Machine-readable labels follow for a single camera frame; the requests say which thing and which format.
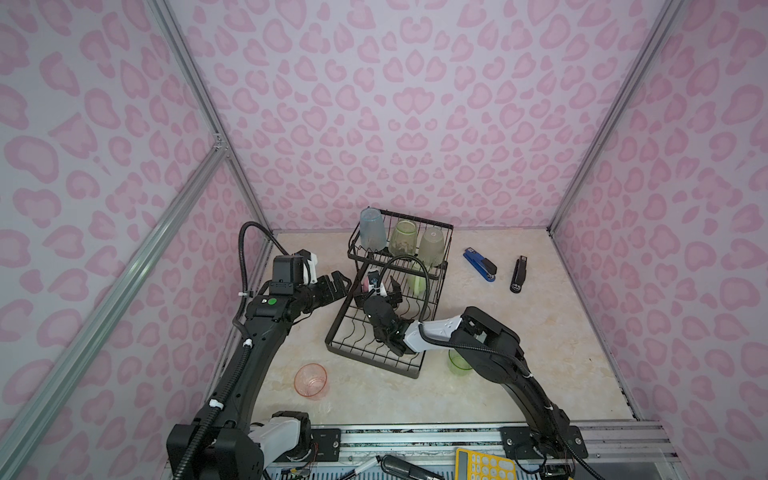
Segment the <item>yellow calculator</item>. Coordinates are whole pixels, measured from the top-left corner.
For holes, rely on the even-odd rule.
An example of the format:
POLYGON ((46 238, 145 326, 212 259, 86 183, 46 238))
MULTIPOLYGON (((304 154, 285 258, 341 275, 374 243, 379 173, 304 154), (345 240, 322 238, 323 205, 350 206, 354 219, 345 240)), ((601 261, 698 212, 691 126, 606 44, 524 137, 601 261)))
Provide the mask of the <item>yellow calculator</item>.
POLYGON ((515 464, 503 457, 458 448, 455 455, 456 480, 516 480, 515 464))

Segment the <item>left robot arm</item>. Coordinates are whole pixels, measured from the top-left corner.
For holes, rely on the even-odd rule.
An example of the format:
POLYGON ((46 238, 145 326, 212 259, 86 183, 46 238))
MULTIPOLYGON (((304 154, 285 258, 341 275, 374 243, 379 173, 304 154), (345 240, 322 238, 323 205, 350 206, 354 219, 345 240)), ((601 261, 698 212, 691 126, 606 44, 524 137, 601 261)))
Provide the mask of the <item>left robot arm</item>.
POLYGON ((339 271, 314 284, 263 286, 244 308, 243 339, 205 405, 175 425, 166 449, 175 479, 261 479, 281 457, 312 459, 309 414, 279 411, 254 426, 252 413, 270 365, 298 319, 347 296, 339 271))

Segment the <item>pink transparent cup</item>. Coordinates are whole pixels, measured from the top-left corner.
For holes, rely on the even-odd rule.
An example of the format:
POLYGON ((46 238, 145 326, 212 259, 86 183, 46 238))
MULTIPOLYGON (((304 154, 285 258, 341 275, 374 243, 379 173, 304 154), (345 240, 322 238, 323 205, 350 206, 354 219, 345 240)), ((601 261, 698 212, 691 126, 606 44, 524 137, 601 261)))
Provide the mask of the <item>pink transparent cup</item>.
POLYGON ((294 376, 293 386, 299 396, 309 400, 320 400, 329 390, 327 370, 318 363, 303 365, 294 376))

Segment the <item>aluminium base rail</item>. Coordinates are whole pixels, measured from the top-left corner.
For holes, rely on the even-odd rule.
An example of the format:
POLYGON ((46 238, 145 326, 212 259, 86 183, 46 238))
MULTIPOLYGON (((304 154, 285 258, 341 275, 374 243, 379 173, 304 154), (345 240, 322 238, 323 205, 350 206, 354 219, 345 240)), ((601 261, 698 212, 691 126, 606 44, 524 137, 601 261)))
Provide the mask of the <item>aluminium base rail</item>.
MULTIPOLYGON (((458 448, 512 461, 517 479, 685 479, 682 459, 655 422, 583 421, 568 439, 583 456, 552 458, 538 451, 523 423, 311 425, 312 459, 283 456, 261 479, 339 479, 375 456, 393 455, 455 479, 458 448)), ((398 479, 373 467, 353 479, 398 479)))

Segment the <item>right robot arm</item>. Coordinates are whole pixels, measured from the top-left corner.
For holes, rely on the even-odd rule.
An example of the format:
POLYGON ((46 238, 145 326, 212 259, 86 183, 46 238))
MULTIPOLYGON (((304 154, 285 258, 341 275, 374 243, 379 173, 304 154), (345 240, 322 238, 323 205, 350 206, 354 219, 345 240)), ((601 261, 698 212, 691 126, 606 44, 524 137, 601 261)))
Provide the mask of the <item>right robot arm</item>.
POLYGON ((475 306, 458 316, 424 322, 404 319, 396 312, 398 305, 392 292, 364 295, 364 316, 377 342, 397 356, 436 349, 457 352, 479 376, 505 389, 523 413, 529 437, 540 453, 583 461, 568 439, 568 415, 550 400, 534 377, 513 330, 475 306))

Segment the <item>teal textured plastic cup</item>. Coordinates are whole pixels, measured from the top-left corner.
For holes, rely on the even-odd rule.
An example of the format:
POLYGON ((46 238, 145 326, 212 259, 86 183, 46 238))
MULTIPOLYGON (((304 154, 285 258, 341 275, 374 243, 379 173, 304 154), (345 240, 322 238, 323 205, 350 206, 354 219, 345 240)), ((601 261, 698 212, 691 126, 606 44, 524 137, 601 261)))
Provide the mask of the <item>teal textured plastic cup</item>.
POLYGON ((360 213, 360 245, 363 249, 378 252, 387 245, 387 230, 380 210, 368 207, 360 213))

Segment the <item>light green transparent cup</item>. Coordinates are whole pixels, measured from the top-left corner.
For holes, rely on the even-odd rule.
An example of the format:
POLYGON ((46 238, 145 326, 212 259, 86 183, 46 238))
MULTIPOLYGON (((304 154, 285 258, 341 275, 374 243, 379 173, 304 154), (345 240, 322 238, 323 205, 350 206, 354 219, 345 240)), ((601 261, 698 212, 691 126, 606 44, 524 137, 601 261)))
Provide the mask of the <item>light green transparent cup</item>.
POLYGON ((393 230, 388 249, 393 257, 415 255, 418 240, 418 226, 411 220, 400 220, 393 230))

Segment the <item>pale green frosted cup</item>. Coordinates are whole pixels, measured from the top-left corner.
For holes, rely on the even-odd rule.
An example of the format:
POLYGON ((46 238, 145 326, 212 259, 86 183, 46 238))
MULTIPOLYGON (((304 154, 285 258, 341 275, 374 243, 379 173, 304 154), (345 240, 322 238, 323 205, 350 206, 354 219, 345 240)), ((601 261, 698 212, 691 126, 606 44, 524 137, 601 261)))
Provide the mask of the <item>pale green frosted cup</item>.
POLYGON ((444 260, 445 248, 444 229, 438 226, 428 226, 419 242, 418 258, 429 268, 437 267, 444 260))

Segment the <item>black marker pen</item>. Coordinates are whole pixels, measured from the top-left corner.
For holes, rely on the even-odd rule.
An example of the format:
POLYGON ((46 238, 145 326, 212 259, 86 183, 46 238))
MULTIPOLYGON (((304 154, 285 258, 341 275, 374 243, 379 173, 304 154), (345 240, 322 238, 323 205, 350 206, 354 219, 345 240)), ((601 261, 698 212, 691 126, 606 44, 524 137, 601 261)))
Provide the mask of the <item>black marker pen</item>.
POLYGON ((444 480, 445 477, 393 455, 375 456, 341 475, 340 480, 353 479, 367 470, 379 467, 385 474, 405 480, 444 480))

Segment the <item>blue stapler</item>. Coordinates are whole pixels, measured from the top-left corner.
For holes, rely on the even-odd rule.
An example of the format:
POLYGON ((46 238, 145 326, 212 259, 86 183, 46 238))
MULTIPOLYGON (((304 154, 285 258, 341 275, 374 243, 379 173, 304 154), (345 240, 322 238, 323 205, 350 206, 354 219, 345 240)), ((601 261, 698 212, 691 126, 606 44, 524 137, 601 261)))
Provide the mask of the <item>blue stapler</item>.
POLYGON ((497 274, 497 266, 472 247, 467 247, 463 257, 487 282, 494 282, 497 274))

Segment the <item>white mug green handle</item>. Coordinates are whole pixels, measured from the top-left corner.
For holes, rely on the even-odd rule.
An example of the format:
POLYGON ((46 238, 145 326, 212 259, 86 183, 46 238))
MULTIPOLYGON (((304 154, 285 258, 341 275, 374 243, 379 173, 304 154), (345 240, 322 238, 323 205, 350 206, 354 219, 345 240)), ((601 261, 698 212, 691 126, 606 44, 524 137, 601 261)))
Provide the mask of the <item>white mug green handle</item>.
POLYGON ((428 290, 428 278, 424 275, 409 274, 407 276, 407 285, 413 297, 423 297, 428 290))

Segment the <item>bright green transparent cup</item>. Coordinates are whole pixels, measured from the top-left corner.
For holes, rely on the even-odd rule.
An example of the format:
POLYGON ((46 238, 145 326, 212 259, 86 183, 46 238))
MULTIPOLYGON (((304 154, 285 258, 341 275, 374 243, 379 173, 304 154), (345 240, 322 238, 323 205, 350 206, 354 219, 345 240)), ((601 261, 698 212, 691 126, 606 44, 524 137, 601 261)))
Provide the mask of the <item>bright green transparent cup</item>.
POLYGON ((466 376, 473 372, 473 368, 456 350, 448 352, 448 368, 456 376, 466 376))

